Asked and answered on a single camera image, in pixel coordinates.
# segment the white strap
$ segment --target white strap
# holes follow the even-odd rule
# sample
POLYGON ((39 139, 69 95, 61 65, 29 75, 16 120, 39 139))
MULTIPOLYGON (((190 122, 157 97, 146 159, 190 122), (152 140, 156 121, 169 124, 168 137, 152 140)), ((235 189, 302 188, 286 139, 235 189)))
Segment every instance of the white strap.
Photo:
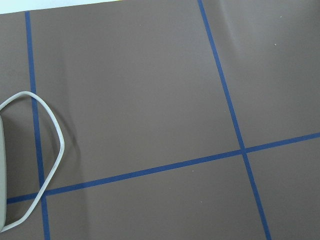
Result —
POLYGON ((4 101, 2 104, 0 104, 0 111, 9 103, 11 103, 13 100, 18 99, 22 96, 28 95, 34 99, 36 99, 43 107, 44 109, 47 111, 47 113, 49 114, 51 120, 53 121, 53 124, 55 126, 56 132, 58 133, 58 137, 59 137, 59 141, 60 141, 60 151, 59 154, 55 160, 55 163, 48 175, 48 177, 46 178, 46 180, 44 181, 42 187, 40 188, 40 191, 38 192, 38 194, 36 195, 33 203, 31 204, 31 206, 29 207, 29 209, 26 211, 26 213, 23 215, 22 218, 20 218, 19 220, 4 226, 3 229, 1 230, 1 233, 4 231, 7 231, 13 227, 16 227, 18 225, 20 225, 21 223, 23 223, 32 213, 32 211, 35 209, 36 205, 38 204, 39 200, 41 199, 42 195, 44 194, 50 180, 52 179, 53 175, 55 174, 55 171, 57 170, 57 167, 61 161, 61 158, 64 154, 65 151, 65 140, 64 140, 64 136, 61 132, 60 126, 58 124, 58 121, 55 117, 55 115, 53 114, 53 112, 51 111, 51 109, 49 108, 49 106, 45 103, 45 101, 43 101, 39 96, 37 96, 36 94, 30 92, 30 91, 21 91, 18 92, 17 94, 9 97, 6 101, 4 101))

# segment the white cord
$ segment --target white cord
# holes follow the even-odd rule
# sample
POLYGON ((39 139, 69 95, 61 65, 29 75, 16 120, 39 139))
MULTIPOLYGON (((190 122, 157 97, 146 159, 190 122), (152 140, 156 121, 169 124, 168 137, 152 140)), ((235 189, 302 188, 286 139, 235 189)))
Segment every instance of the white cord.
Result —
POLYGON ((56 132, 58 133, 58 137, 59 137, 59 141, 60 141, 60 151, 59 154, 55 160, 55 163, 48 175, 48 177, 46 178, 46 180, 44 181, 42 187, 40 188, 40 191, 38 192, 38 194, 36 195, 33 203, 31 204, 31 206, 29 207, 29 209, 26 211, 26 213, 24 214, 24 216, 22 218, 20 218, 19 220, 4 226, 3 229, 1 230, 0 233, 7 231, 9 229, 12 229, 18 225, 20 225, 21 223, 23 223, 32 213, 32 211, 35 209, 36 205, 38 204, 39 200, 41 199, 42 195, 44 194, 50 180, 52 179, 53 175, 55 174, 55 171, 57 170, 57 167, 61 161, 61 158, 64 154, 65 151, 65 140, 64 140, 64 136, 61 132, 60 126, 58 124, 58 121, 55 117, 55 115, 53 114, 53 112, 51 111, 51 109, 49 108, 49 106, 45 103, 45 101, 43 101, 39 96, 35 95, 32 92, 29 91, 21 91, 18 92, 17 94, 13 95, 12 97, 9 97, 6 101, 4 101, 2 104, 0 104, 0 111, 9 103, 11 103, 13 100, 18 99, 22 96, 28 95, 32 98, 34 98, 35 100, 37 100, 43 107, 44 109, 47 111, 47 113, 49 114, 51 120, 53 121, 53 124, 55 126, 56 132))

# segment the blue grid line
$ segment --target blue grid line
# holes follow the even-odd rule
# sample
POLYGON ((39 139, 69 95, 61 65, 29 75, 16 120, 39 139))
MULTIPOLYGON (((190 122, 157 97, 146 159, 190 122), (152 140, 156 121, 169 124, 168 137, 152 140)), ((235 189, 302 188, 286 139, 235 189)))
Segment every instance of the blue grid line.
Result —
MULTIPOLYGON (((34 64, 34 54, 33 54, 33 44, 32 44, 31 19, 30 19, 29 11, 24 12, 24 18, 25 18, 26 43, 27 43, 27 52, 28 52, 30 90, 34 94, 37 94, 35 64, 34 64)), ((38 166, 39 185, 41 188, 45 182, 45 171, 44 171, 44 163, 43 163, 42 148, 41 148, 38 103, 37 103, 37 100, 35 100, 34 98, 31 99, 31 103, 32 103, 36 161, 38 166)), ((42 196, 41 198, 41 209, 42 209, 42 224, 43 224, 44 239, 50 240, 48 208, 47 208, 47 199, 45 195, 42 196)))
MULTIPOLYGON (((317 139, 320 138, 320 132, 313 133, 313 134, 308 134, 308 135, 303 135, 303 136, 298 136, 298 137, 293 137, 285 140, 280 140, 280 141, 274 141, 262 145, 257 145, 257 146, 252 146, 248 147, 245 149, 247 153, 253 153, 253 152, 258 152, 266 149, 272 149, 272 148, 277 148, 289 144, 294 144, 294 143, 299 143, 299 142, 304 142, 307 140, 312 140, 312 139, 317 139)), ((231 151, 231 152, 225 152, 225 153, 220 153, 212 156, 207 156, 207 157, 202 157, 202 158, 197 158, 197 159, 192 159, 189 161, 184 161, 181 164, 173 163, 169 165, 164 165, 164 166, 158 166, 154 168, 149 168, 145 170, 140 170, 136 172, 129 172, 126 174, 122 175, 117 175, 117 176, 111 176, 107 178, 102 178, 102 179, 97 179, 97 180, 92 180, 88 182, 83 182, 83 183, 78 183, 74 185, 68 185, 64 187, 59 187, 51 190, 46 190, 45 195, 50 196, 50 195, 55 195, 55 194, 63 194, 66 192, 74 191, 74 190, 79 190, 79 189, 84 189, 84 188, 90 188, 98 185, 104 185, 108 183, 113 183, 113 182, 118 182, 121 180, 125 179, 130 179, 130 178, 136 178, 136 177, 141 177, 144 175, 149 175, 149 174, 154 174, 154 173, 159 173, 167 170, 173 170, 175 168, 183 168, 191 165, 197 165, 201 163, 206 163, 206 162, 211 162, 214 160, 218 159, 224 159, 224 158, 229 158, 237 155, 241 155, 242 152, 241 150, 236 150, 236 151, 231 151)), ((26 195, 21 195, 21 196, 15 196, 8 198, 6 201, 6 204, 15 204, 27 200, 32 200, 36 197, 37 193, 30 193, 26 195)))
POLYGON ((202 3, 202 0, 198 0, 198 5, 199 5, 200 12, 201 12, 201 15, 202 15, 202 19, 203 19, 203 23, 204 23, 204 26, 205 26, 205 30, 206 30, 206 33, 207 33, 207 36, 208 36, 208 39, 209 39, 209 43, 210 43, 210 46, 211 46, 211 49, 212 49, 212 53, 213 53, 213 57, 214 57, 214 60, 215 60, 215 64, 216 64, 216 67, 217 67, 217 70, 218 70, 218 73, 219 73, 219 77, 220 77, 220 80, 221 80, 221 84, 222 84, 222 88, 223 88, 224 95, 225 95, 225 98, 226 98, 226 102, 227 102, 227 105, 228 105, 228 108, 229 108, 229 111, 230 111, 230 115, 231 115, 232 123, 233 123, 233 126, 234 126, 234 130, 235 130, 235 133, 236 133, 236 137, 237 137, 237 140, 238 140, 241 152, 242 152, 242 157, 243 157, 245 169, 246 169, 247 175, 249 177, 249 181, 250 181, 250 185, 251 185, 251 188, 252 188, 252 191, 253 191, 254 199, 255 199, 255 202, 256 202, 256 205, 257 205, 257 208, 258 208, 258 211, 259 211, 261 223, 263 225, 264 234, 265 234, 265 237, 266 237, 267 240, 271 240, 272 238, 271 238, 270 230, 269 230, 269 227, 268 227, 268 222, 267 222, 267 218, 266 218, 266 215, 265 215, 265 211, 264 211, 264 208, 263 208, 263 205, 262 205, 262 202, 261 202, 261 198, 260 198, 260 195, 259 195, 259 191, 258 191, 256 182, 255 182, 255 178, 254 178, 251 166, 250 166, 249 158, 248 158, 248 155, 247 155, 247 152, 246 152, 246 147, 245 147, 245 144, 244 144, 244 141, 243 141, 243 138, 242 138, 242 135, 241 135, 241 131, 240 131, 240 128, 239 128, 236 112, 235 112, 234 106, 232 104, 231 96, 230 96, 230 93, 229 93, 229 90, 228 90, 228 86, 227 86, 227 81, 225 79, 224 71, 223 71, 222 66, 221 66, 221 62, 220 62, 218 51, 217 51, 217 48, 216 48, 216 45, 215 45, 214 37, 213 37, 211 29, 210 29, 210 25, 209 25, 209 22, 208 22, 208 19, 207 19, 206 11, 205 11, 204 5, 202 3))

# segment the white wire loop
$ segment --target white wire loop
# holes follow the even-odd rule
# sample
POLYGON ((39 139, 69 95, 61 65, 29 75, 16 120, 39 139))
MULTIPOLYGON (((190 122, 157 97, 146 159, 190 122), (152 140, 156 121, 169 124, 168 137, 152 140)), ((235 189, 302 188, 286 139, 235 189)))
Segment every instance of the white wire loop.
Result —
POLYGON ((65 151, 65 140, 64 140, 64 136, 61 132, 61 128, 58 124, 58 121, 54 115, 54 113, 51 111, 50 107, 45 103, 45 101, 43 101, 39 96, 37 96, 36 94, 30 92, 30 91, 21 91, 21 92, 18 92, 16 93, 15 95, 9 97, 6 101, 4 101, 2 104, 0 104, 0 111, 5 107, 7 106, 9 103, 11 103, 12 101, 20 98, 20 97, 23 97, 23 96, 30 96, 32 98, 34 98, 35 100, 37 100, 43 107, 44 109, 47 111, 47 113, 49 114, 54 126, 55 126, 55 129, 56 129, 56 132, 58 133, 58 137, 59 137, 59 141, 60 141, 60 151, 59 151, 59 154, 55 160, 55 163, 50 171, 50 173, 48 174, 48 177, 46 178, 46 180, 44 181, 42 187, 40 188, 40 191, 38 192, 38 194, 36 195, 35 199, 33 200, 33 203, 31 204, 31 206, 29 207, 29 209, 26 211, 26 213, 23 215, 23 217, 21 217, 19 220, 13 222, 13 223, 10 223, 9 225, 7 226, 4 226, 2 228, 2 230, 0 229, 0 233, 4 232, 4 231, 7 231, 9 229, 12 229, 20 224, 22 224, 29 216, 30 214, 33 212, 33 210, 35 209, 36 205, 38 204, 39 200, 41 199, 42 195, 44 194, 50 180, 52 179, 53 175, 55 174, 57 168, 58 168, 58 165, 61 161, 61 158, 64 154, 64 151, 65 151))

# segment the gray floor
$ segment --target gray floor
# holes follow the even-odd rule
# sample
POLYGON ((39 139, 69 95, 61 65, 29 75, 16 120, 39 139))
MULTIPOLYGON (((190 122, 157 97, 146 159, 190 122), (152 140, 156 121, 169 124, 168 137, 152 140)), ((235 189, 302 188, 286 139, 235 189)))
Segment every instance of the gray floor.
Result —
MULTIPOLYGON (((203 0, 206 16, 201 6, 27 13, 36 92, 66 150, 42 203, 0 240, 320 238, 320 3, 203 0)), ((0 15, 0 102, 30 90, 25 18, 0 15)), ((39 190, 34 116, 28 98, 1 112, 7 223, 39 190)), ((46 175, 58 140, 40 106, 37 119, 46 175)))

